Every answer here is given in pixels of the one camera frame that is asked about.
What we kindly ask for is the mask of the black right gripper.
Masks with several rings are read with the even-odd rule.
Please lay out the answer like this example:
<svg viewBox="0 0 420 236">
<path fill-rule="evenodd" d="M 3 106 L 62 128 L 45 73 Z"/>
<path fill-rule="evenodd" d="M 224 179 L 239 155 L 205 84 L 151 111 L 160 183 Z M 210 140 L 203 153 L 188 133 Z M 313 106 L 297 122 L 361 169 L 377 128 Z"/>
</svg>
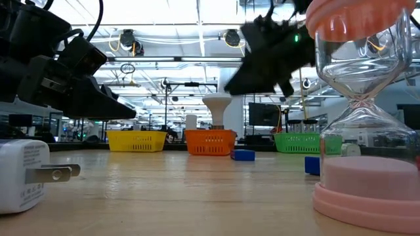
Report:
<svg viewBox="0 0 420 236">
<path fill-rule="evenodd" d="M 278 85 L 287 98 L 294 93 L 292 73 L 315 65 L 315 42 L 305 26 L 277 24 L 261 18 L 241 27 L 251 52 L 225 84 L 232 96 L 275 93 Z"/>
</svg>

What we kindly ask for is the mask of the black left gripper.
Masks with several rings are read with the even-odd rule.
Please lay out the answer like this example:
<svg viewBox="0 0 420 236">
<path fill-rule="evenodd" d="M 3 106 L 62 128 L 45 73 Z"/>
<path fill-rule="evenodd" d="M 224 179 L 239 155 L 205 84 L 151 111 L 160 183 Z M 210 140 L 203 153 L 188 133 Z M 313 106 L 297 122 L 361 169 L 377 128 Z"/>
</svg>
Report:
<svg viewBox="0 0 420 236">
<path fill-rule="evenodd" d="M 70 68 L 46 56 L 36 56 L 28 64 L 0 56 L 0 102 L 16 98 L 75 118 L 132 119 L 137 114 L 93 76 L 75 77 Z"/>
</svg>

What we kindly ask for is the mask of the blue sand black hourglass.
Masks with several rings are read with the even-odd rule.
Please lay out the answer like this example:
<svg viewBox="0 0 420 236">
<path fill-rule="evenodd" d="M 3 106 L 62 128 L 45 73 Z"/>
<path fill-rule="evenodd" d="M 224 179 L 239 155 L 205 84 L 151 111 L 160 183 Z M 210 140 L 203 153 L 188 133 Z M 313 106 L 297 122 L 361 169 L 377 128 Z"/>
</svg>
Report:
<svg viewBox="0 0 420 236">
<path fill-rule="evenodd" d="M 287 128 L 289 133 L 301 133 L 302 121 L 300 119 L 289 119 L 287 121 Z"/>
</svg>

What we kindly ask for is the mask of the white sand black hourglass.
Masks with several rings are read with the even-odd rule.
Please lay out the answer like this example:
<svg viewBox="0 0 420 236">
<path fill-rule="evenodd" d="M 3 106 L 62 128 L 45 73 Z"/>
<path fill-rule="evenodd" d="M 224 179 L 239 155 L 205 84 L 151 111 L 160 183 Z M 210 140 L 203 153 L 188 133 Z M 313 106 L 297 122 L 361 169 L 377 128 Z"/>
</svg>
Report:
<svg viewBox="0 0 420 236">
<path fill-rule="evenodd" d="M 304 133 L 318 133 L 318 121 L 315 119 L 303 120 Z"/>
</svg>

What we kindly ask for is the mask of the blue rectangular block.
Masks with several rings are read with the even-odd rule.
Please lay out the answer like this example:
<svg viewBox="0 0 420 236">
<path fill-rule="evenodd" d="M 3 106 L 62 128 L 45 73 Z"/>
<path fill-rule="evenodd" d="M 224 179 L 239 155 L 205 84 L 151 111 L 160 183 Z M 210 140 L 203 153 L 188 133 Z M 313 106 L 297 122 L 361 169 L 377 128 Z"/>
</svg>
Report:
<svg viewBox="0 0 420 236">
<path fill-rule="evenodd" d="M 255 151 L 248 149 L 234 149 L 230 153 L 230 158 L 235 161 L 255 161 Z"/>
</svg>

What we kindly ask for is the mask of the black monitor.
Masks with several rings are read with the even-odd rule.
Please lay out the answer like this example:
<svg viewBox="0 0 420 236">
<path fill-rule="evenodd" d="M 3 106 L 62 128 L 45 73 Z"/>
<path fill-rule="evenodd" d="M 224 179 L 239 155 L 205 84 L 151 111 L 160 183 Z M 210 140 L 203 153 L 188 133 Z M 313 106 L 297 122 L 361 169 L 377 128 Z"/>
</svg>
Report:
<svg viewBox="0 0 420 236">
<path fill-rule="evenodd" d="M 274 104 L 248 103 L 249 124 L 253 126 L 276 127 L 281 124 L 281 112 Z"/>
<path fill-rule="evenodd" d="M 33 125 L 30 114 L 9 114 L 8 123 L 12 127 L 31 127 Z"/>
<path fill-rule="evenodd" d="M 420 130 L 420 104 L 398 104 L 404 113 L 404 123 L 413 130 Z"/>
</svg>

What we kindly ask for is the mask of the white desk lamp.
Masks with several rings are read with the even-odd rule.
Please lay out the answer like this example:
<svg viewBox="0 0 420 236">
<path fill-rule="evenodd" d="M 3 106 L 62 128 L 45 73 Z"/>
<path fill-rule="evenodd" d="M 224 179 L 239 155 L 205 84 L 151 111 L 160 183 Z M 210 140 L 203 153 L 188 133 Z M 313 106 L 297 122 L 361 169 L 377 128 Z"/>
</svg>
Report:
<svg viewBox="0 0 420 236">
<path fill-rule="evenodd" d="M 203 103 L 207 106 L 212 116 L 213 130 L 224 129 L 224 111 L 230 105 L 232 97 L 226 93 L 207 94 L 202 98 Z"/>
</svg>

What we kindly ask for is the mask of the yellow plastic basket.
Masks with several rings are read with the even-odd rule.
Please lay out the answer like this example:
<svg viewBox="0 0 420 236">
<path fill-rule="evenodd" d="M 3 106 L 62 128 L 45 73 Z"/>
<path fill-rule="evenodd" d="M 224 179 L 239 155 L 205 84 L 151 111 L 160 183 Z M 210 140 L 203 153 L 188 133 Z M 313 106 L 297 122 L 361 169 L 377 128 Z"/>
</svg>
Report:
<svg viewBox="0 0 420 236">
<path fill-rule="evenodd" d="M 110 151 L 157 152 L 162 151 L 167 133 L 144 130 L 108 130 Z"/>
</svg>

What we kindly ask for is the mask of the orange plastic basket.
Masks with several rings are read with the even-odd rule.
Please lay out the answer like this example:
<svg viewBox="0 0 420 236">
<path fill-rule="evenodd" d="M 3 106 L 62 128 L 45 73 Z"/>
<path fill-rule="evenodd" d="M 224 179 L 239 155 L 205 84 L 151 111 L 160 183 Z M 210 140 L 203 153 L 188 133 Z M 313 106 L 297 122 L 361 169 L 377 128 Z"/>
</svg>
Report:
<svg viewBox="0 0 420 236">
<path fill-rule="evenodd" d="M 190 155 L 230 155 L 234 149 L 236 132 L 233 130 L 185 130 Z"/>
</svg>

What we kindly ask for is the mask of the green plastic basket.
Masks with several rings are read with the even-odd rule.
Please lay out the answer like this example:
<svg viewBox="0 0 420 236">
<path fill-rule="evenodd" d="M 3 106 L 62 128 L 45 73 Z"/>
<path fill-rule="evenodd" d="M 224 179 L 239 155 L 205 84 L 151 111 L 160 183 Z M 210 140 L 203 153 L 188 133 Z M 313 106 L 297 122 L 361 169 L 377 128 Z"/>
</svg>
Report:
<svg viewBox="0 0 420 236">
<path fill-rule="evenodd" d="M 341 153 L 342 137 L 326 136 L 320 139 L 318 133 L 277 133 L 274 135 L 276 149 L 281 153 L 315 153 L 323 151 L 328 155 Z"/>
</svg>

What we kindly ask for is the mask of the blue digital clock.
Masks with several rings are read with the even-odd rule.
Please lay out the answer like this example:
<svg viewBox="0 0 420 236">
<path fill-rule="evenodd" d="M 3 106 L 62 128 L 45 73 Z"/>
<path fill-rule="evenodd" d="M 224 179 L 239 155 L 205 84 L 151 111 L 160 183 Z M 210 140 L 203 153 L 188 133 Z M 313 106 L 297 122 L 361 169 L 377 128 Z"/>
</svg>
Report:
<svg viewBox="0 0 420 236">
<path fill-rule="evenodd" d="M 319 176 L 320 171 L 320 158 L 306 156 L 304 158 L 304 172 L 309 175 Z"/>
</svg>

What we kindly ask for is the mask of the purple power adapter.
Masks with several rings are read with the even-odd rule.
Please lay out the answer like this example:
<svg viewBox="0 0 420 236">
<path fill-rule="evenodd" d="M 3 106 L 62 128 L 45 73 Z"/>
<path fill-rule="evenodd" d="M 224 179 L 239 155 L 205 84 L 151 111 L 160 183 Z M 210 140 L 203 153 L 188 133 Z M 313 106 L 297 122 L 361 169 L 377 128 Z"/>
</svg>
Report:
<svg viewBox="0 0 420 236">
<path fill-rule="evenodd" d="M 46 183 L 79 176 L 78 164 L 51 164 L 41 140 L 0 140 L 0 215 L 27 211 L 46 194 Z"/>
</svg>

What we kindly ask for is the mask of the light green power adapter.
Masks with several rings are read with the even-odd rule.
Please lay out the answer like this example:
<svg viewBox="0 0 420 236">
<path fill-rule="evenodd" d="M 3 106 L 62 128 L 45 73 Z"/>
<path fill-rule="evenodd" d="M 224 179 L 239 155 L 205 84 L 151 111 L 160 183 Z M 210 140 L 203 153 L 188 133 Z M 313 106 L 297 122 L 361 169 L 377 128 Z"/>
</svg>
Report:
<svg viewBox="0 0 420 236">
<path fill-rule="evenodd" d="M 341 146 L 341 155 L 343 157 L 361 156 L 360 146 L 357 144 L 344 143 Z"/>
</svg>

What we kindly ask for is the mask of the pink hourglass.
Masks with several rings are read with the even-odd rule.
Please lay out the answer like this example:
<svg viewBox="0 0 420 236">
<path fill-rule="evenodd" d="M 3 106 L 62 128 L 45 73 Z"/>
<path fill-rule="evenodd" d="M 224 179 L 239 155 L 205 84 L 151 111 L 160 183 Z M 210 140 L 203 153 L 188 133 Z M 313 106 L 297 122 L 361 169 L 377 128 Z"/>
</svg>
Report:
<svg viewBox="0 0 420 236">
<path fill-rule="evenodd" d="M 376 106 L 376 95 L 345 96 L 346 110 L 320 139 L 338 135 L 342 144 L 420 151 L 418 134 Z M 356 226 L 420 236 L 420 155 L 343 157 L 321 151 L 320 171 L 312 197 L 318 212 Z"/>
</svg>

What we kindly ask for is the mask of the black aluminium table frame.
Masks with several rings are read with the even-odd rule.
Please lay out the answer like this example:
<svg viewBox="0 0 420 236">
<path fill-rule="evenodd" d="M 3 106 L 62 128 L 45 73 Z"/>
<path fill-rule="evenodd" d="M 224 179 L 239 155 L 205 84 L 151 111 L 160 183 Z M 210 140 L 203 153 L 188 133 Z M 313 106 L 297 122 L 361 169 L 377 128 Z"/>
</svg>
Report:
<svg viewBox="0 0 420 236">
<path fill-rule="evenodd" d="M 109 150 L 109 145 L 105 143 L 99 144 L 84 144 L 82 142 L 59 142 L 59 143 L 48 143 L 51 152 L 54 151 L 75 151 L 82 149 L 105 149 Z M 277 151 L 276 146 L 273 145 L 250 145 L 250 146 L 235 146 L 236 149 L 249 149 L 253 151 L 262 152 L 275 152 Z M 163 151 L 186 151 L 186 144 L 165 144 Z M 409 154 L 420 155 L 420 151 L 409 151 L 403 148 L 396 147 L 361 147 L 362 155 L 374 155 L 379 154 L 385 157 L 403 157 Z"/>
</svg>

